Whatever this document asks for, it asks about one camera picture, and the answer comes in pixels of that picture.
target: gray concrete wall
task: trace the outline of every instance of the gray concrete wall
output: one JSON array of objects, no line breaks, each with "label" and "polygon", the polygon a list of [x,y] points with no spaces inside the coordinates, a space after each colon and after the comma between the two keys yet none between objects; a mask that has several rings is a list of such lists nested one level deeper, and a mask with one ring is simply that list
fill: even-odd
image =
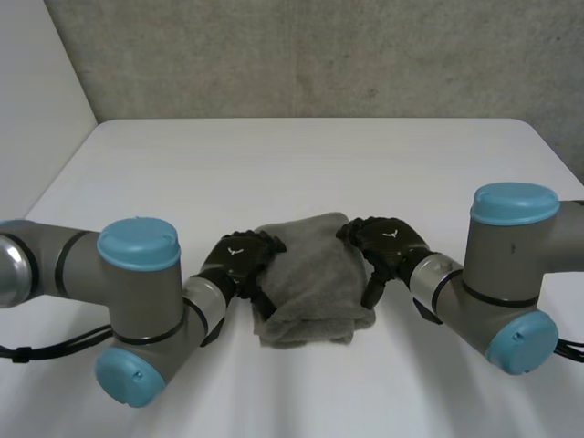
[{"label": "gray concrete wall", "polygon": [[510,117],[584,177],[583,0],[46,0],[99,120]]}]

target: white wall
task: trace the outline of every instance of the white wall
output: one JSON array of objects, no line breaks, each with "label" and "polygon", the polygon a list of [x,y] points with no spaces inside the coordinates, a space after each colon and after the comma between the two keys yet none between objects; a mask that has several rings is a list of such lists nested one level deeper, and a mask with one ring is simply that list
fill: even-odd
[{"label": "white wall", "polygon": [[42,0],[0,0],[0,220],[24,216],[96,121]]}]

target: logo on robotic hand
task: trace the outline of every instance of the logo on robotic hand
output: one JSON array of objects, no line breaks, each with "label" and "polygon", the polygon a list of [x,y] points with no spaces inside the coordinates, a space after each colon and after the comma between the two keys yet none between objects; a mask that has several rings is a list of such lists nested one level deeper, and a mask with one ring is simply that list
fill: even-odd
[{"label": "logo on robotic hand", "polygon": [[381,233],[381,234],[385,235],[386,237],[393,237],[395,239],[398,236],[398,231],[400,231],[400,230],[395,230],[393,233]]},{"label": "logo on robotic hand", "polygon": [[229,254],[231,254],[232,256],[235,256],[236,254],[241,254],[244,252],[244,248],[242,249],[231,249],[230,247],[227,247],[227,251],[229,251]]}]

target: gray cloth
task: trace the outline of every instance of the gray cloth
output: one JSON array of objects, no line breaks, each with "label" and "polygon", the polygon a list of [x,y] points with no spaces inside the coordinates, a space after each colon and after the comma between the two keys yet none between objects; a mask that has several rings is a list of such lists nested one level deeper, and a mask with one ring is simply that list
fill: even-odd
[{"label": "gray cloth", "polygon": [[263,345],[348,344],[356,329],[373,325],[374,311],[360,305],[367,283],[363,258],[335,236],[348,221],[330,213],[256,230],[279,237],[287,247],[257,281],[276,306],[268,321],[254,310],[254,333]]}]

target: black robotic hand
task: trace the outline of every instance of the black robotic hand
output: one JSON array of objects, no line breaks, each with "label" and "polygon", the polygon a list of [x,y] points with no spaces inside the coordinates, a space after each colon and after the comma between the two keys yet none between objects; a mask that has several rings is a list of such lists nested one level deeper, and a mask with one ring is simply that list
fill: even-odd
[{"label": "black robotic hand", "polygon": [[231,282],[234,295],[249,298],[262,317],[268,319],[276,307],[257,285],[257,275],[267,268],[277,254],[285,252],[284,243],[264,231],[233,233],[224,236],[215,245],[199,276],[216,276],[214,272],[218,271],[223,273],[223,281]]},{"label": "black robotic hand", "polygon": [[370,217],[355,219],[337,232],[346,244],[356,246],[374,271],[365,288],[361,305],[373,308],[381,299],[385,284],[394,279],[404,280],[403,267],[408,259],[430,254],[428,245],[404,221],[396,218]]}]

